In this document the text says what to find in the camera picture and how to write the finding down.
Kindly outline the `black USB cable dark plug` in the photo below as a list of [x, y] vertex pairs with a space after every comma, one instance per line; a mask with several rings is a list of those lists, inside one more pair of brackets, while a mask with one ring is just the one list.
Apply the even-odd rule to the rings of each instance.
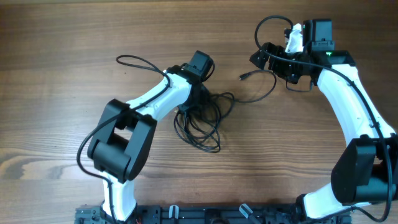
[[221, 122], [232, 112], [235, 97], [231, 92], [205, 94], [195, 106], [179, 108], [173, 121], [177, 136], [203, 152], [221, 151]]

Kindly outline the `black USB cable white plug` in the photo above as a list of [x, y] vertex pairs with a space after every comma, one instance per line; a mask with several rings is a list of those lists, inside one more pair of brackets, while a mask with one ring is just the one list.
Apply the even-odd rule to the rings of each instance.
[[[256, 75], [268, 76], [271, 83], [265, 84], [266, 78], [262, 80], [260, 78], [255, 78], [250, 81], [250, 79]], [[239, 81], [243, 82], [243, 89], [237, 89], [235, 92], [225, 91], [223, 93], [213, 94], [212, 97], [215, 99], [230, 100], [232, 103], [256, 103], [263, 100], [274, 91], [277, 84], [277, 77], [276, 74], [270, 70], [252, 70], [240, 75]]]

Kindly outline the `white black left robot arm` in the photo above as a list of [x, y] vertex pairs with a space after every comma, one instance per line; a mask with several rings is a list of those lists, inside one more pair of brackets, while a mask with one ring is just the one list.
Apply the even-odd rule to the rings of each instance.
[[95, 176], [103, 180], [100, 209], [110, 223], [126, 223], [134, 214], [134, 179], [149, 157], [157, 123], [174, 108], [183, 113], [203, 108], [209, 98], [203, 83], [214, 61], [196, 51], [188, 63], [161, 70], [146, 61], [142, 69], [161, 74], [162, 81], [134, 100], [109, 101], [97, 127], [81, 144], [98, 170]]

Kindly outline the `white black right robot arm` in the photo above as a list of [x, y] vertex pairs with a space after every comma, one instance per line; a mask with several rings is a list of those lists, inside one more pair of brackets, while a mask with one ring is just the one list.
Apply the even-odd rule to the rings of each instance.
[[377, 111], [362, 86], [352, 56], [336, 50], [330, 19], [310, 19], [284, 31], [285, 45], [257, 45], [250, 61], [287, 83], [303, 76], [319, 88], [343, 131], [346, 149], [334, 166], [330, 182], [298, 197], [292, 220], [302, 223], [340, 222], [368, 205], [385, 205], [386, 220], [397, 200], [397, 133]]

